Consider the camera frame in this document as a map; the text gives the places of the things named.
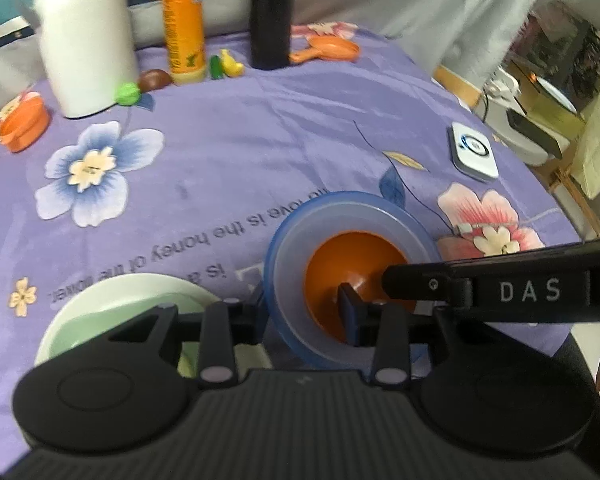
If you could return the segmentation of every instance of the yellow toy fruit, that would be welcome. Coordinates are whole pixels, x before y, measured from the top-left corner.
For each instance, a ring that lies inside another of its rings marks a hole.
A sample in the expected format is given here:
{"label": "yellow toy fruit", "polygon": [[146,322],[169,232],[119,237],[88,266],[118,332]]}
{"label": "yellow toy fruit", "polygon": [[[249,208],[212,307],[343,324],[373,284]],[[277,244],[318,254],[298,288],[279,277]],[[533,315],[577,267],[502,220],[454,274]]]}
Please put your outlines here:
{"label": "yellow toy fruit", "polygon": [[226,48],[220,50],[220,65],[222,65],[222,71],[229,77],[238,77],[244,74],[244,65],[231,57]]}

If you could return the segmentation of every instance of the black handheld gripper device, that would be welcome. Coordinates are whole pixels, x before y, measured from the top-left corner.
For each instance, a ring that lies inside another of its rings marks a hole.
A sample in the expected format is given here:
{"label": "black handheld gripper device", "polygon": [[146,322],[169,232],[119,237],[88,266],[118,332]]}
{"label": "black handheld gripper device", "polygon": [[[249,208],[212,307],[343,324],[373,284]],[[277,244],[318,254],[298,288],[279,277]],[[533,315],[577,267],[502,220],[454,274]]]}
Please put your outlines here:
{"label": "black handheld gripper device", "polygon": [[[13,413],[31,451],[13,480],[542,479],[598,476],[574,453],[595,392],[484,321],[600,320],[600,240],[482,260],[390,266],[391,298],[435,301],[417,316],[366,303],[343,283],[357,370],[252,370],[233,346],[267,322],[260,289],[202,314],[159,305],[31,370]],[[199,341],[181,377],[182,342]],[[432,371],[411,377],[409,344]]]}

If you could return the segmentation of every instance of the orange object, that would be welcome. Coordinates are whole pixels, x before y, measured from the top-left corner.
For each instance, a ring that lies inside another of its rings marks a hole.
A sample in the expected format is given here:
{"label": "orange object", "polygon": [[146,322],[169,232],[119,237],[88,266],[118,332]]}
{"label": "orange object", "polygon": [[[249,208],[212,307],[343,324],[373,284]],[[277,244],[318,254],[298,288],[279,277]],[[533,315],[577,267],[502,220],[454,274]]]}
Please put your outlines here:
{"label": "orange object", "polygon": [[[389,300],[381,278],[390,265],[407,259],[384,238],[366,232],[344,232],[323,243],[315,251],[304,274],[304,300],[314,321],[334,338],[345,341],[338,314],[337,290],[349,283],[365,301]],[[395,301],[410,312],[415,301]]]}
{"label": "orange object", "polygon": [[448,68],[438,65],[433,72],[433,79],[439,82],[446,90],[465,103],[469,108],[474,108],[480,100],[482,91],[458,74],[451,72]]}
{"label": "orange object", "polygon": [[355,61],[360,56],[357,44],[337,36],[310,36],[307,41],[309,48],[289,55],[291,63],[304,63],[317,57],[324,61]]}
{"label": "orange object", "polygon": [[49,121],[42,97],[22,101],[0,125],[0,142],[13,153],[21,152],[38,140]]}
{"label": "orange object", "polygon": [[174,83],[202,81],[206,73],[202,0],[162,0],[162,15]]}

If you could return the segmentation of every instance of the black phone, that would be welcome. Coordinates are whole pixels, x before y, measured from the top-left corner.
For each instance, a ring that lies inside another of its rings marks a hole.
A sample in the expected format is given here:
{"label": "black phone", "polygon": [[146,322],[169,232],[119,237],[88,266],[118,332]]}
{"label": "black phone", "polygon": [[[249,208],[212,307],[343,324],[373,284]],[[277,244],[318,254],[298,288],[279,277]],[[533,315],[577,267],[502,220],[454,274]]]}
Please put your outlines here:
{"label": "black phone", "polygon": [[539,128],[524,115],[519,114],[512,108],[507,109],[507,120],[509,121],[509,126],[514,130],[523,134],[527,139],[535,142],[550,155],[562,160],[562,150],[560,149],[558,141],[542,128]]}

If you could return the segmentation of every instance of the green ball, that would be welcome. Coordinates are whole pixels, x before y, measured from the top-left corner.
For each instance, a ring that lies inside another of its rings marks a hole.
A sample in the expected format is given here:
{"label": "green ball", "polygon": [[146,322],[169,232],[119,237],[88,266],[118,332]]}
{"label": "green ball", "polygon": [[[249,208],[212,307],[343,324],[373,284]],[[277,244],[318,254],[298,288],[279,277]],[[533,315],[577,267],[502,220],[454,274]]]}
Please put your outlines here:
{"label": "green ball", "polygon": [[124,83],[116,90],[116,102],[121,106],[133,106],[140,100],[140,89],[136,83]]}

